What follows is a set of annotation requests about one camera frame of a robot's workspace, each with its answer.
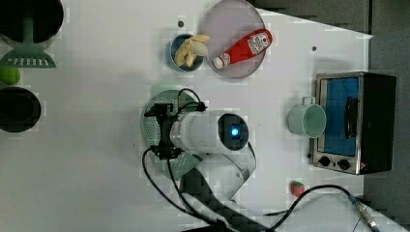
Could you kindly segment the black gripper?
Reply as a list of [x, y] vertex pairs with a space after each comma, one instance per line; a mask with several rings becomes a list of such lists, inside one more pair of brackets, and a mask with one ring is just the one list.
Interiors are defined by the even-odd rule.
[[172, 126], [177, 120], [177, 117], [171, 114], [172, 110], [172, 103], [155, 103], [144, 113], [145, 117], [155, 117], [160, 126], [160, 141], [157, 145], [150, 146], [160, 160], [177, 159], [182, 153], [182, 150], [177, 148], [170, 139]]

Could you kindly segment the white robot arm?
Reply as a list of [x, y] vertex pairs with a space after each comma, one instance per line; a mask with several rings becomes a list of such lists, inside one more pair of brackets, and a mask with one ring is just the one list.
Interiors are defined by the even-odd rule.
[[161, 161], [161, 171], [176, 188], [184, 210], [217, 232], [264, 232], [266, 218], [233, 200], [256, 169], [245, 118], [226, 110], [208, 110], [203, 102], [154, 103], [144, 110], [143, 125], [159, 136], [147, 142], [145, 155]]

